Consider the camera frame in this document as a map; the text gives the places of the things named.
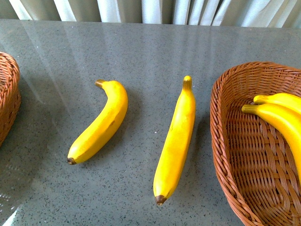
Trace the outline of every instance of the granite countertop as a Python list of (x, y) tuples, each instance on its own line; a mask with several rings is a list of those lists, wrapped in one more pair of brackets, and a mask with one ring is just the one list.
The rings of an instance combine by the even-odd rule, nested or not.
[[(242, 225), (215, 174), (211, 88), (250, 61), (301, 68), (300, 43), (293, 29), (0, 20), (22, 97), (0, 148), (1, 224)], [(187, 74), (195, 127), (179, 185), (159, 207), (153, 176)], [(106, 103), (97, 79), (126, 87), (128, 112), (100, 152), (69, 165), (70, 145)]]

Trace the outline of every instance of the yellow banana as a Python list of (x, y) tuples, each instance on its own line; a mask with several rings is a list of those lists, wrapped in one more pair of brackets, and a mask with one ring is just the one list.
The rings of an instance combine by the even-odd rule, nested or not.
[(293, 94), (276, 93), (270, 96), (257, 95), (254, 97), (253, 102), (256, 104), (266, 104), (266, 103), (278, 104), (278, 105), (288, 107), (301, 114), (301, 98)]
[(286, 139), (293, 154), (301, 181), (301, 116), (296, 111), (277, 104), (244, 105), (242, 112), (256, 114), (276, 128)]
[(157, 165), (153, 189), (155, 200), (162, 205), (174, 192), (185, 164), (196, 113), (192, 78), (185, 76), (174, 115)]
[(96, 154), (115, 134), (127, 113), (127, 92), (118, 81), (97, 80), (108, 100), (97, 118), (71, 145), (67, 161), (70, 165), (84, 162)]

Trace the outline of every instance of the basket weave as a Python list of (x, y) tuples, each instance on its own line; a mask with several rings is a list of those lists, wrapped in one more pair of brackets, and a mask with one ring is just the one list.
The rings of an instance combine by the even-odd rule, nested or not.
[(15, 121), (21, 103), (19, 79), (20, 71), (15, 59), (0, 52), (0, 146)]
[(227, 200), (248, 226), (300, 226), (301, 188), (292, 152), (278, 130), (241, 112), (258, 94), (301, 97), (301, 70), (250, 62), (214, 83), (210, 130), (214, 166)]

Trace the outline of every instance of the white curtain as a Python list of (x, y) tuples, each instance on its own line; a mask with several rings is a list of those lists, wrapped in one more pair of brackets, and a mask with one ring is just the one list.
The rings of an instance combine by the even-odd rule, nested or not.
[(0, 18), (301, 28), (301, 0), (0, 0)]

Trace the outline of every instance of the curtain fold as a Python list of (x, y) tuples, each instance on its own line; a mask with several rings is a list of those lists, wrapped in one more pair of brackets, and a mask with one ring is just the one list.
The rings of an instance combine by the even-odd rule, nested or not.
[(0, 0), (0, 18), (301, 28), (301, 0)]

